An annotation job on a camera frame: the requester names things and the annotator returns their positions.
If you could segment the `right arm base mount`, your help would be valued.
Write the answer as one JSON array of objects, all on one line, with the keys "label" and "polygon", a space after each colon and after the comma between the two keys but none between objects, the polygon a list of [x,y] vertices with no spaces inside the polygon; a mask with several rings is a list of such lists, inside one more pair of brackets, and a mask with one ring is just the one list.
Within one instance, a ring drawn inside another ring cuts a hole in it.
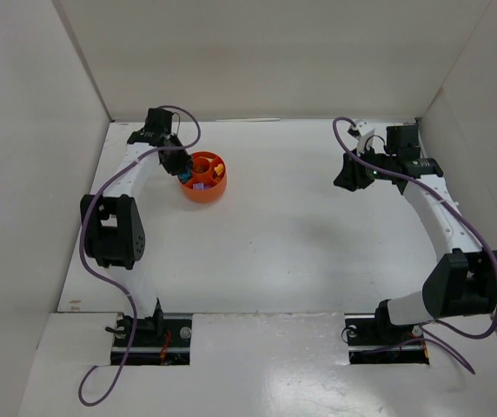
[{"label": "right arm base mount", "polygon": [[416,326],[381,329],[374,314],[345,314],[341,338],[351,365],[429,364],[426,342]]}]

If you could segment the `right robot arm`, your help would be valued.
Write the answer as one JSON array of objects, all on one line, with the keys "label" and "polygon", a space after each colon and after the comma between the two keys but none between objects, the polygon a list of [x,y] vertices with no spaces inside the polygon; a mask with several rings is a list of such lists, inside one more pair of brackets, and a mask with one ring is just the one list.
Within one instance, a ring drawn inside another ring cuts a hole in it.
[{"label": "right robot arm", "polygon": [[449,317],[492,315],[497,328],[497,250],[467,221],[449,194],[441,166],[421,154],[415,124],[389,126],[383,150],[373,147],[374,129],[350,118],[347,133],[357,144],[343,147],[343,165],[334,185],[355,192],[376,181],[391,182],[419,216],[436,255],[436,265],[410,295],[382,301],[374,316],[379,328],[393,329]]}]

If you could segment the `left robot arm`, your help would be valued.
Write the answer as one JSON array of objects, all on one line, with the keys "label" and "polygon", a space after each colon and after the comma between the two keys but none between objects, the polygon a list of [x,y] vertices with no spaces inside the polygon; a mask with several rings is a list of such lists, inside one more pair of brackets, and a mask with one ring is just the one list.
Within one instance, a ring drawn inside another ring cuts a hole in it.
[{"label": "left robot arm", "polygon": [[181,115],[192,116],[175,105],[149,109],[144,125],[127,140],[115,174],[80,201],[81,263],[97,279],[121,290],[129,303],[123,314],[139,320],[156,313],[158,300],[151,280],[134,270],[147,246],[137,199],[158,168],[171,176],[193,168],[188,149],[194,144],[182,144],[173,128]]}]

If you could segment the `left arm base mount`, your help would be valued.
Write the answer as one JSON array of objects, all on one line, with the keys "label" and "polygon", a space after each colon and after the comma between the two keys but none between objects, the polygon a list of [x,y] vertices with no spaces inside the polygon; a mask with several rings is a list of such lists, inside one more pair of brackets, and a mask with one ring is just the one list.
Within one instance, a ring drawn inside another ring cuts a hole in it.
[{"label": "left arm base mount", "polygon": [[[133,319],[122,315],[105,331],[113,336],[110,363],[119,365],[131,336]],[[152,316],[139,319],[125,366],[188,366],[192,337],[192,314],[165,314],[156,305]]]}]

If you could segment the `orange round divided container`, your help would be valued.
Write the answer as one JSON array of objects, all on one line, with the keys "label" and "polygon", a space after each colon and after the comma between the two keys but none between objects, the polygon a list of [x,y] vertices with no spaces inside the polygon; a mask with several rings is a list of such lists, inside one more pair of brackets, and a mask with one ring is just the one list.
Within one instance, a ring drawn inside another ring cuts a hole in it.
[{"label": "orange round divided container", "polygon": [[[217,201],[223,195],[225,189],[227,188],[228,171],[225,161],[223,161],[223,159],[219,155],[208,151],[195,152],[191,155],[191,157],[192,167],[184,173],[190,174],[190,180],[186,183],[181,183],[179,180],[182,192],[189,200],[195,203],[210,204]],[[194,172],[193,162],[197,158],[208,159],[210,161],[210,170],[203,174],[197,174],[196,172]],[[219,181],[216,181],[212,176],[213,167],[217,163],[223,163],[225,166],[225,173]],[[205,190],[193,190],[193,184],[198,182],[203,182],[207,186],[207,188]]]}]

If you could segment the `yellow curved lego brick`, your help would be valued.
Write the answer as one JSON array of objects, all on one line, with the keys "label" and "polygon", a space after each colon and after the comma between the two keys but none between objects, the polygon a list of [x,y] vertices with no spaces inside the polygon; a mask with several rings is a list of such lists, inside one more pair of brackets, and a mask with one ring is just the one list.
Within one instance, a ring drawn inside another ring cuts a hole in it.
[{"label": "yellow curved lego brick", "polygon": [[225,166],[223,163],[217,163],[213,167],[212,176],[216,181],[219,181],[225,173]]}]

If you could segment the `aluminium rail right side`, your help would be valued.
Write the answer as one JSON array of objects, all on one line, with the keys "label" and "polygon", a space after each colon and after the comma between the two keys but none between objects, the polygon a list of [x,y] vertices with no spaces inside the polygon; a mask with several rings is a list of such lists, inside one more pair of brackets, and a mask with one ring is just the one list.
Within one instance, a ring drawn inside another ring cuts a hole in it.
[{"label": "aluminium rail right side", "polygon": [[461,213],[447,190],[441,167],[433,158],[413,157],[402,195],[418,214],[442,209]]}]

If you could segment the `lavender lego brick in container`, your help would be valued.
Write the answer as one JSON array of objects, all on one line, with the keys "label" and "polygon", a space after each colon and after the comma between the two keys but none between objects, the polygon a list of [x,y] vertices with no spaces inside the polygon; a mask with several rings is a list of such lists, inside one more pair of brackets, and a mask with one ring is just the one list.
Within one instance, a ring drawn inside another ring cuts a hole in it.
[{"label": "lavender lego brick in container", "polygon": [[194,183],[192,186],[193,190],[205,190],[207,186],[203,182]]}]

